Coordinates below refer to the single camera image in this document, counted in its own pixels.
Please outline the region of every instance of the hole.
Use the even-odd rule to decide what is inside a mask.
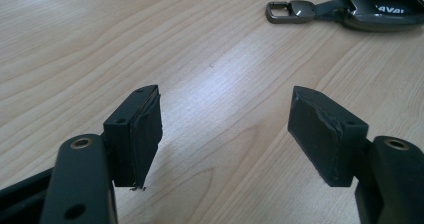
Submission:
[[[75,140],[71,143],[72,149],[81,149],[88,147],[93,141],[91,138],[80,138],[78,140]]]
[[[271,13],[273,16],[289,16],[289,10],[286,7],[283,8],[272,8]]]
[[[84,214],[84,212],[85,212],[85,205],[77,204],[77,205],[69,208],[65,212],[65,219],[67,219],[67,220],[76,219],[76,218],[80,217],[82,214]]]
[[[126,121],[125,118],[119,118],[115,122],[118,123],[118,124],[121,124],[121,123],[124,123],[125,121]]]
[[[401,150],[401,151],[407,151],[409,150],[409,145],[401,140],[395,140],[395,139],[386,139],[384,140],[384,143],[388,145],[391,148]]]

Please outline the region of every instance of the light wood surface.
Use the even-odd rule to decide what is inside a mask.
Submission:
[[[0,0],[0,188],[158,84],[164,136],[120,223],[359,223],[356,181],[328,187],[287,132],[292,89],[424,149],[423,30],[272,25],[270,1],[290,0]]]

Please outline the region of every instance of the wooden table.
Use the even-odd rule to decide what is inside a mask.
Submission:
[[[164,136],[120,223],[359,223],[357,181],[328,187],[287,132],[292,89],[424,149],[423,30],[272,25],[270,1],[0,0],[0,188],[158,84]]]

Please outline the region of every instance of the black bracket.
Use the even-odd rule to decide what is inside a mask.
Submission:
[[[324,94],[294,87],[289,132],[331,187],[358,180],[361,223],[422,223],[424,154],[405,140],[367,140],[368,124]]]
[[[133,93],[102,135],[73,137],[56,165],[0,191],[0,223],[117,223],[116,187],[142,188],[162,139],[158,86]]]

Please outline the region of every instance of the car key fob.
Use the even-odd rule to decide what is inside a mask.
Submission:
[[[275,16],[273,9],[286,9],[287,16]],[[422,0],[333,0],[314,5],[308,1],[270,2],[266,17],[273,24],[328,20],[371,32],[409,30],[424,24]]]

